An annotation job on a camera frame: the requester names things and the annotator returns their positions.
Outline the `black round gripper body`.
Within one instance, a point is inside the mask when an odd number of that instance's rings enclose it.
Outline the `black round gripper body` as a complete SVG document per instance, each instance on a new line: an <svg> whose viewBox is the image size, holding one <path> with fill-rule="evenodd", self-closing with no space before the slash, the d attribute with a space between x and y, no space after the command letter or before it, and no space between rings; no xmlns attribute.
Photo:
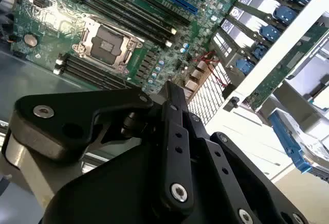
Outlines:
<svg viewBox="0 0 329 224"><path fill-rule="evenodd" d="M218 223L201 165L185 130L148 136L62 187L43 223Z"/></svg>

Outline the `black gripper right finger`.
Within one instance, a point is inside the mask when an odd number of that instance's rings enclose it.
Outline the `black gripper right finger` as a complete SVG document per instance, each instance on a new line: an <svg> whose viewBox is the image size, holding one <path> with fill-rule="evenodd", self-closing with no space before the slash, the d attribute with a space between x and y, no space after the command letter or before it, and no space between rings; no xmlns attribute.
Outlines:
<svg viewBox="0 0 329 224"><path fill-rule="evenodd" d="M187 223L307 223L299 209L223 133L209 135L179 94L189 132L194 212Z"/></svg>

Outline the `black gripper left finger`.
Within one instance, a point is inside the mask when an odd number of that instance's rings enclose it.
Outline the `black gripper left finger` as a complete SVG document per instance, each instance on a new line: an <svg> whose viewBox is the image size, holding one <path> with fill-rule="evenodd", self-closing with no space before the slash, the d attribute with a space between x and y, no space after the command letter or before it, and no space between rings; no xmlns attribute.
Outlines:
<svg viewBox="0 0 329 224"><path fill-rule="evenodd" d="M148 136L187 131L181 91L167 82L162 104L139 88L22 97L14 104L5 158L46 211L62 187Z"/></svg>

